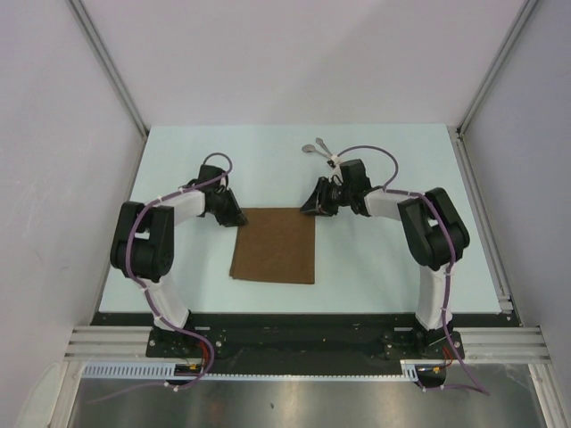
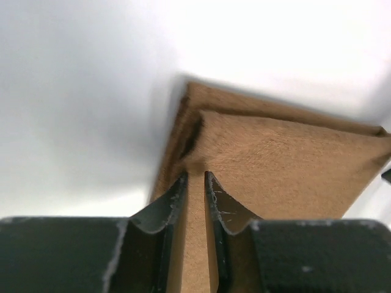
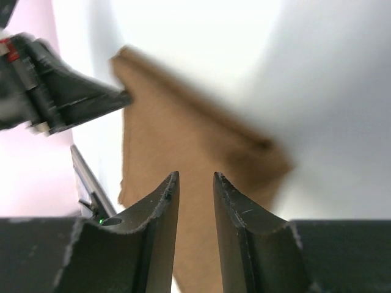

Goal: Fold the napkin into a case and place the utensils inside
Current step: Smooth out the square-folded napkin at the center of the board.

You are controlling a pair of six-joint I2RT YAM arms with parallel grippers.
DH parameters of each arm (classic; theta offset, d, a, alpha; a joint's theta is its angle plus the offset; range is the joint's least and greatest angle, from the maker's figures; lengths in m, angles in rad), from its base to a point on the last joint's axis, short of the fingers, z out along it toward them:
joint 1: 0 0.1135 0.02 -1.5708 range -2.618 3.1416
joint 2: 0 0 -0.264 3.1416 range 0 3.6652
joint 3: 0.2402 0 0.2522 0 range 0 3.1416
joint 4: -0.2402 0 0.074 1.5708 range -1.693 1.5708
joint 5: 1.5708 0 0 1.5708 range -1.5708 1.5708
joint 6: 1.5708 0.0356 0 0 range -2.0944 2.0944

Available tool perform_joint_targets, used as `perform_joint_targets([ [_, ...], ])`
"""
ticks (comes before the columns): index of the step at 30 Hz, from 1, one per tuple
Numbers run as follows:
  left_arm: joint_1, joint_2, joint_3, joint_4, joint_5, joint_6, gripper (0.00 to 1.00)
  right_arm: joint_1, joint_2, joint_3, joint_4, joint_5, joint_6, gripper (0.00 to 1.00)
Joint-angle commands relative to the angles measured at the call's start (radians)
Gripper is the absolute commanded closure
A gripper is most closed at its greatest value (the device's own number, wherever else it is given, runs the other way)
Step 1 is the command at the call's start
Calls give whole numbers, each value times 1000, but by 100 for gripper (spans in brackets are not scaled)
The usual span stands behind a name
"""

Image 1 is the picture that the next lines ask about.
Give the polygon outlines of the brown cloth napkin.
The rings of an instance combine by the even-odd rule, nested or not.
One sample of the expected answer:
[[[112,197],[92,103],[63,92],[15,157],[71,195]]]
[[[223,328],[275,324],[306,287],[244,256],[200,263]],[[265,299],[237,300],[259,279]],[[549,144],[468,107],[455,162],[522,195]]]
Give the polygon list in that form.
[[[229,274],[236,280],[315,283],[316,220],[297,208],[247,208]]]

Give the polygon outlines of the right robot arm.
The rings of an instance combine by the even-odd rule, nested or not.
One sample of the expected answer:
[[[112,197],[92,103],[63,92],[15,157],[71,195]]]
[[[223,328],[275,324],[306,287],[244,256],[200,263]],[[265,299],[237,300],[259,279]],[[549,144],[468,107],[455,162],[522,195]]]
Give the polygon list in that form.
[[[420,266],[415,317],[421,329],[411,335],[412,349],[431,358],[443,348],[438,331],[451,321],[451,274],[470,244],[470,236],[450,196],[441,187],[426,193],[373,186],[362,160],[347,160],[331,177],[320,177],[304,215],[333,217],[342,207],[367,218],[399,221],[412,258]]]

